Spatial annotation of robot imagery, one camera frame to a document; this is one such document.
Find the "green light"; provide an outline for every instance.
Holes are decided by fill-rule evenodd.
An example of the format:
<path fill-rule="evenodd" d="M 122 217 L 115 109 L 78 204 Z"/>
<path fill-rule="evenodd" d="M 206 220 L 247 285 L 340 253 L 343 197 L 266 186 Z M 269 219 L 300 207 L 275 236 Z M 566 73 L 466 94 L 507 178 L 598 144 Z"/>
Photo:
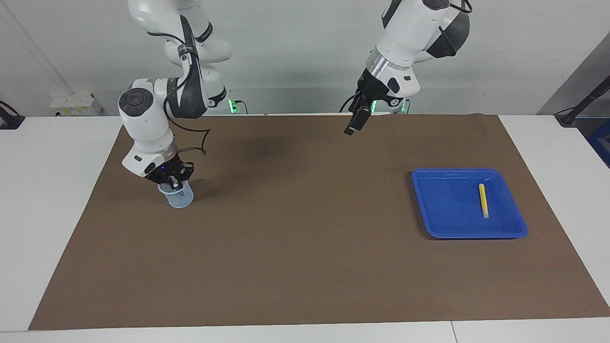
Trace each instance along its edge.
<path fill-rule="evenodd" d="M 229 99 L 229 107 L 231 108 L 231 114 L 239 113 L 239 106 L 233 101 L 233 99 Z"/>

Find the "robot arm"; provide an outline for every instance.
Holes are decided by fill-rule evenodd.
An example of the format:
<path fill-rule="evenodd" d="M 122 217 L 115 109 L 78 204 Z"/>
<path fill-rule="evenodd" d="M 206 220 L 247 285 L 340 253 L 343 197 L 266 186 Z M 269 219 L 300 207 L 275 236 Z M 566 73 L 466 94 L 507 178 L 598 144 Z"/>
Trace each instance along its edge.
<path fill-rule="evenodd" d="M 345 133 L 352 135 L 364 127 L 374 101 L 397 107 L 417 94 L 420 84 L 413 63 L 455 56 L 470 32 L 471 11 L 466 0 L 461 5 L 450 0 L 392 0 L 382 17 L 384 35 L 358 80 Z"/>
<path fill-rule="evenodd" d="M 123 165 L 137 176 L 180 189 L 194 167 L 183 162 L 168 119 L 199 118 L 226 97 L 218 71 L 209 63 L 231 56 L 231 47 L 214 32 L 201 0 L 128 0 L 129 11 L 150 35 L 167 40 L 166 55 L 182 67 L 181 78 L 139 79 L 121 95 L 119 113 L 134 146 Z M 206 85 L 218 91 L 209 106 Z"/>

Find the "white table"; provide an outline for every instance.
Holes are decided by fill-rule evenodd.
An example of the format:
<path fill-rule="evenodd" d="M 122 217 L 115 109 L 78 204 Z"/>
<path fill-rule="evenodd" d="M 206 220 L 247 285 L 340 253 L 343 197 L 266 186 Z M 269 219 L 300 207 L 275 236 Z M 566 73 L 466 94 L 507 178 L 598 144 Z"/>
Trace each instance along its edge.
<path fill-rule="evenodd" d="M 552 117 L 501 120 L 610 302 L 610 170 Z M 610 319 L 23 332 L 120 127 L 118 117 L 28 118 L 0 131 L 0 343 L 610 342 Z"/>

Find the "translucent cup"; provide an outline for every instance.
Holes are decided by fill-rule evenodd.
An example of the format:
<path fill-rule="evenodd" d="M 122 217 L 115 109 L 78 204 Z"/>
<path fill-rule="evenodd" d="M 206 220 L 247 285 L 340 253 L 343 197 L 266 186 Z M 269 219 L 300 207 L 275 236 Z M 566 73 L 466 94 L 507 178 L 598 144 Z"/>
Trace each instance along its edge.
<path fill-rule="evenodd" d="M 170 206 L 176 209 L 187 207 L 193 202 L 195 197 L 193 190 L 188 184 L 188 181 L 183 181 L 182 188 L 178 190 L 171 189 L 170 185 L 168 184 L 158 185 L 157 188 L 159 188 L 159 192 L 165 195 L 165 198 L 167 198 Z"/>

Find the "yellow marker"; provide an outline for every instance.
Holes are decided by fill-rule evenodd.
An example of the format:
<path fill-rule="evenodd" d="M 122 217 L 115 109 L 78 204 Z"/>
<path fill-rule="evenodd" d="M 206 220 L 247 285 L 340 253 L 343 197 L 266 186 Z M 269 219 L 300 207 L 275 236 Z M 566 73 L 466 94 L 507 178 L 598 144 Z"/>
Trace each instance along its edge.
<path fill-rule="evenodd" d="M 485 193 L 485 185 L 479 185 L 479 194 L 481 196 L 481 207 L 483 207 L 483 218 L 489 218 L 489 207 L 487 207 L 487 194 Z"/>

